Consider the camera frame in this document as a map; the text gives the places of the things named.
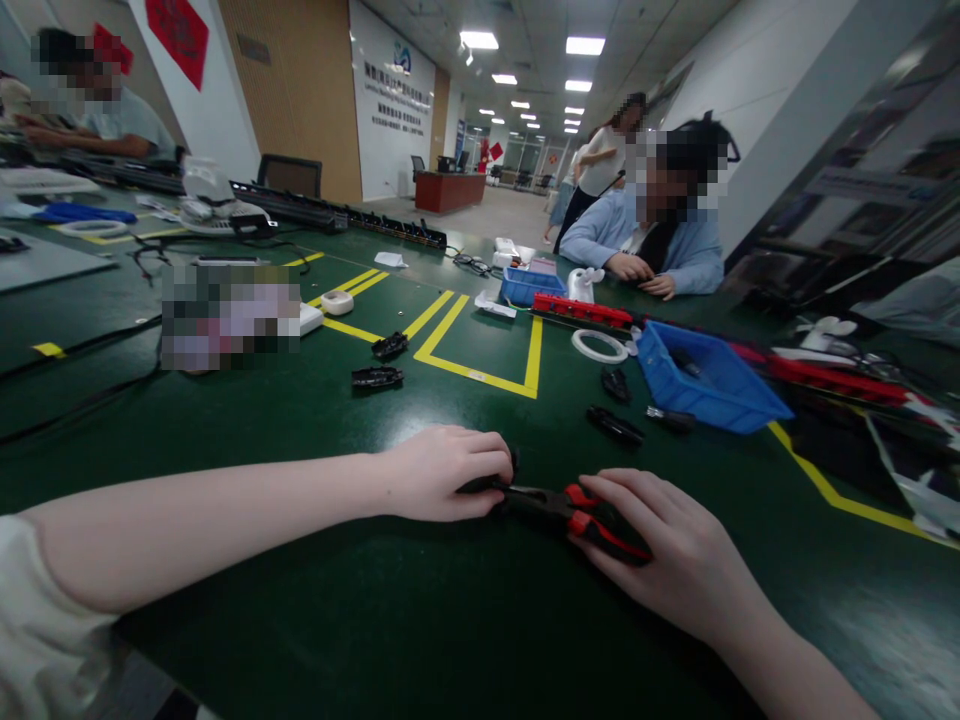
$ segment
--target white tape roll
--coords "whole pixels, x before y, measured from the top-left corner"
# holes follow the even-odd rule
[[[129,230],[118,220],[77,220],[57,228],[69,237],[114,237]]]
[[[346,315],[353,310],[353,295],[342,290],[331,290],[320,296],[320,306],[327,315]]]
[[[597,340],[605,342],[614,349],[616,354],[604,355],[603,353],[598,353],[596,350],[591,350],[583,343],[583,339],[588,337],[596,338]],[[610,337],[609,335],[604,335],[603,333],[598,333],[594,330],[577,330],[573,334],[571,342],[577,350],[591,360],[596,360],[597,362],[606,363],[607,365],[619,365],[627,359],[627,349],[623,346],[623,343],[615,338]]]

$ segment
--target reception desk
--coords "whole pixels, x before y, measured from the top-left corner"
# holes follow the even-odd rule
[[[483,201],[487,176],[481,173],[417,173],[417,210],[443,215]]]

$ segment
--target green workbench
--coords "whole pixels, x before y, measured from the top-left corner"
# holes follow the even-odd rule
[[[132,207],[117,191],[101,202]],[[68,347],[159,311],[159,283],[151,288],[126,255],[132,242],[95,245],[8,225],[110,252],[120,267],[0,296],[0,372],[33,360],[33,345]],[[153,218],[138,227],[167,230]],[[720,518],[786,619],[883,716],[956,716],[956,549],[919,537],[862,498],[831,504],[830,489],[854,495],[840,483],[818,485],[770,430],[739,437],[701,426],[676,437],[649,423],[648,390],[633,360],[623,365],[634,393],[623,412],[647,442],[638,452],[616,445],[584,419],[589,405],[611,404],[600,366],[571,346],[571,328],[524,313],[515,321],[478,314],[472,297],[495,293],[499,281],[438,251],[360,230],[284,239],[323,253],[301,278],[304,300],[351,281],[367,285],[351,314],[305,337],[299,354],[274,367],[166,373],[0,450],[0,512],[138,478],[376,452],[433,423],[496,430],[519,448],[526,485],[559,489],[578,473],[621,466],[672,480]],[[492,255],[490,240],[451,233],[450,242]],[[216,241],[189,249],[218,252]],[[381,250],[402,252],[410,267],[370,272]],[[295,260],[282,250],[258,254]],[[664,304],[604,283],[597,301],[748,340],[769,341],[780,330],[722,295]],[[403,387],[356,395],[350,371],[374,364],[370,338],[418,320],[410,349],[393,363],[405,373]],[[0,434],[146,372],[157,332],[6,383]],[[896,342],[925,371],[956,373],[955,356]],[[352,522],[132,613],[117,630],[227,719],[758,714],[706,647],[629,601],[562,537],[513,518]]]

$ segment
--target blue plastic bin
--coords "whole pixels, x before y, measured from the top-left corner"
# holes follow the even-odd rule
[[[566,297],[567,286],[556,275],[504,268],[503,284],[500,286],[500,294],[504,299],[520,307],[530,307],[533,305],[533,296],[538,292]]]
[[[701,422],[739,435],[793,417],[790,408],[723,340],[647,322],[637,348],[640,368],[660,408],[693,413]],[[699,378],[676,366],[668,352],[676,348],[690,353],[702,371]]]

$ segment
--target pliers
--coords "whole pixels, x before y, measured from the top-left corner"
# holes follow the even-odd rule
[[[505,483],[498,483],[497,488],[506,495],[508,505],[520,505],[562,518],[571,535],[593,543],[621,562],[641,566],[653,559],[646,550],[618,538],[588,512],[599,509],[603,501],[585,487],[574,483],[562,493]]]

